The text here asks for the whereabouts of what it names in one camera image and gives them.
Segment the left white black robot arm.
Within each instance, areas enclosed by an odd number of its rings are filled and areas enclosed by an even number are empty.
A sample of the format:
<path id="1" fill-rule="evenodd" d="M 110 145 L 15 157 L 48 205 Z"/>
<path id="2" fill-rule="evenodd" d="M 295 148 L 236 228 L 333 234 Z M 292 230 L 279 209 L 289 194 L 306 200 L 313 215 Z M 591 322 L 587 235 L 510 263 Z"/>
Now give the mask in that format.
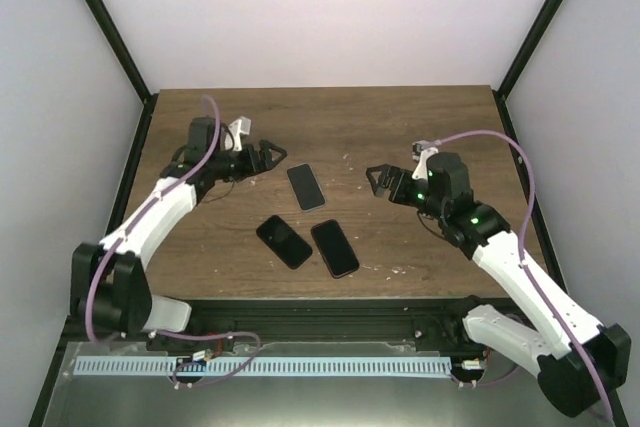
<path id="1" fill-rule="evenodd" d="M 174 152 L 144 202 L 99 242 L 75 249 L 70 311 L 84 322 L 90 340 L 102 327 L 116 334 L 166 331 L 184 351 L 203 342 L 205 328 L 191 317 L 191 306 L 152 294 L 146 269 L 173 228 L 217 183 L 238 183 L 286 158 L 286 150 L 268 140 L 243 143 L 250 129 L 244 116 L 229 125 L 193 119 L 186 144 Z"/>

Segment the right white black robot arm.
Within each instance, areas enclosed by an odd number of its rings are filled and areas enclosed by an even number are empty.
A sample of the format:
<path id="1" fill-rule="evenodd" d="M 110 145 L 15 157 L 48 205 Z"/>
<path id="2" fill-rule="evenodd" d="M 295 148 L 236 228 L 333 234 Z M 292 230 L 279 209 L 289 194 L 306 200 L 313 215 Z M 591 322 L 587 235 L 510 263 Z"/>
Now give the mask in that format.
<path id="1" fill-rule="evenodd" d="M 626 381 L 631 338 L 604 325 L 569 297 L 530 256 L 490 205 L 478 201 L 460 156 L 423 150 L 414 170 L 369 167 L 375 196 L 437 220 L 442 237 L 492 277 L 528 319 L 523 325 L 482 304 L 448 320 L 447 343 L 483 344 L 531 374 L 562 414 L 575 418 Z"/>

